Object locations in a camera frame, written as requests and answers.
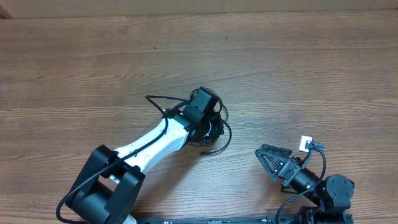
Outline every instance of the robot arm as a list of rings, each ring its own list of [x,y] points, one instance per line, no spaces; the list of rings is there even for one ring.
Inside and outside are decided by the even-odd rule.
[[[118,157],[122,158],[156,138],[156,136],[158,136],[165,127],[165,119],[169,120],[166,134],[137,154],[137,156],[126,159],[125,162],[131,167],[138,166],[143,174],[147,174],[148,171],[150,171],[164,157],[181,149],[188,139],[189,132],[176,120],[163,118],[156,128],[137,141],[128,144],[127,146],[115,149],[115,151],[119,153]],[[112,175],[111,178],[115,182],[119,183],[119,180],[115,176]]]
[[[146,97],[167,98],[164,96]],[[64,223],[120,224],[132,223],[129,215],[146,174],[160,160],[181,149],[188,141],[205,142],[217,139],[223,134],[220,111],[215,111],[221,99],[206,88],[194,90],[190,100],[184,100],[164,114],[160,124],[152,131],[112,151],[102,145],[88,158],[72,188],[57,207],[57,218]],[[118,185],[112,191],[98,180],[98,176],[110,178]],[[66,220],[60,216],[65,203],[85,222]]]

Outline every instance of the black base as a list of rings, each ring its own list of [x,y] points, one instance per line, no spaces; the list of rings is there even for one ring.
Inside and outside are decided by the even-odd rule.
[[[297,215],[279,215],[279,224],[303,224],[310,223],[308,220],[299,218]],[[345,215],[346,220],[329,219],[317,220],[316,224],[353,224],[351,215]],[[275,215],[266,217],[241,217],[241,218],[188,218],[188,219],[162,219],[150,218],[137,220],[137,224],[275,224]]]
[[[294,223],[294,215],[279,215],[279,224]],[[138,220],[137,224],[271,224],[275,223],[275,215],[267,217],[241,218],[188,218],[170,219],[151,218]]]

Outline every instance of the wooden table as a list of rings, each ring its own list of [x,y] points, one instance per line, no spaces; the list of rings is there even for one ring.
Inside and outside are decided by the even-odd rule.
[[[135,217],[275,213],[290,195],[254,151],[268,143],[303,156],[306,134],[326,144],[326,176],[355,182],[356,223],[397,222],[391,10],[1,20],[0,223],[58,223],[55,207],[91,151],[129,144],[159,122],[144,95],[188,97],[201,85],[228,107],[231,145],[208,157],[185,147],[161,161]],[[309,168],[321,166],[315,156]],[[311,203],[283,212],[301,205]]]

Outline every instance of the black cable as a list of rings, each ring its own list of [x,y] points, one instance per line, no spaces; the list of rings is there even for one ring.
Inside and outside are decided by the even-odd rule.
[[[182,99],[182,98],[177,98],[177,97],[171,97],[171,96],[153,96],[153,95],[147,95],[145,96],[145,99],[148,100],[148,98],[160,98],[160,99],[168,99],[168,100],[179,100],[179,101],[185,101],[189,103],[189,100]]]
[[[282,211],[282,209],[283,209],[288,203],[294,201],[294,200],[297,199],[298,197],[300,197],[300,196],[302,196],[302,195],[305,195],[306,193],[308,193],[308,192],[310,192],[312,189],[314,189],[314,188],[322,181],[322,178],[323,178],[323,176],[325,175],[325,171],[326,171],[326,157],[325,157],[324,153],[323,153],[320,149],[315,148],[315,147],[312,148],[312,150],[316,150],[317,152],[319,152],[319,153],[322,155],[322,159],[323,159],[323,169],[322,169],[321,176],[320,176],[318,182],[317,182],[316,184],[314,184],[312,187],[310,187],[310,188],[307,189],[306,191],[304,191],[304,192],[302,192],[302,193],[300,193],[300,194],[298,194],[298,195],[296,195],[296,196],[293,196],[292,198],[288,199],[285,203],[283,203],[283,204],[279,207],[278,212],[276,213],[276,216],[275,216],[275,222],[276,222],[276,224],[279,224],[279,214],[280,214],[280,212]]]
[[[221,106],[224,108],[224,112],[225,112],[225,121],[227,121],[228,118],[229,118],[228,110],[226,109],[225,105],[221,105]]]
[[[193,100],[193,98],[198,94],[198,92],[199,92],[199,89],[192,90],[191,95],[190,95],[190,99]]]
[[[224,121],[223,119],[222,119],[222,121],[223,121],[223,123],[226,125],[226,127],[228,128],[228,131],[229,131],[229,139],[228,139],[228,141],[226,142],[226,144],[225,144],[223,147],[221,147],[221,149],[218,149],[218,150],[215,150],[215,151],[212,151],[212,152],[201,152],[200,154],[201,154],[202,156],[207,156],[207,155],[211,155],[211,154],[214,154],[214,153],[222,152],[222,151],[224,151],[224,149],[226,149],[226,148],[228,147],[229,143],[231,142],[231,139],[232,139],[232,130],[231,130],[231,127],[230,127],[229,124],[228,124],[226,121]]]
[[[57,206],[57,209],[55,211],[55,215],[57,216],[58,220],[63,222],[63,223],[69,223],[69,224],[87,224],[87,222],[84,221],[74,221],[74,220],[68,220],[66,218],[62,218],[61,217],[61,208],[62,205],[67,201],[67,199],[69,197],[71,197],[72,195],[74,195],[76,192],[78,192],[85,184],[87,184],[88,182],[92,181],[95,178],[98,178],[101,174],[105,173],[106,171],[112,169],[114,166],[119,165],[120,163],[122,163],[123,161],[125,161],[126,159],[135,156],[136,154],[138,154],[139,152],[141,152],[142,150],[144,150],[145,148],[147,148],[148,146],[150,146],[151,144],[155,143],[157,140],[159,140],[164,134],[166,134],[167,128],[169,126],[169,121],[167,119],[167,115],[164,113],[164,111],[162,110],[162,108],[157,105],[155,102],[153,102],[150,98],[166,98],[166,99],[171,99],[171,100],[182,100],[182,99],[178,99],[178,98],[174,98],[174,97],[167,97],[167,96],[145,96],[145,99],[147,99],[150,103],[152,103],[162,114],[163,116],[166,118],[165,119],[165,128],[163,129],[163,131],[153,140],[151,140],[150,142],[148,142],[147,144],[143,145],[142,147],[140,147],[139,149],[134,150],[132,153],[118,159],[116,162],[102,168],[100,171],[98,171],[96,174],[92,175],[91,177],[87,178],[83,183],[81,183],[78,187],[76,187],[75,189],[73,189],[71,192],[69,192],[66,196],[64,196],[64,198],[61,199],[60,203]]]
[[[218,112],[220,113],[221,110],[223,109],[223,100],[221,98],[219,98],[218,103],[220,104],[220,109],[218,110]]]

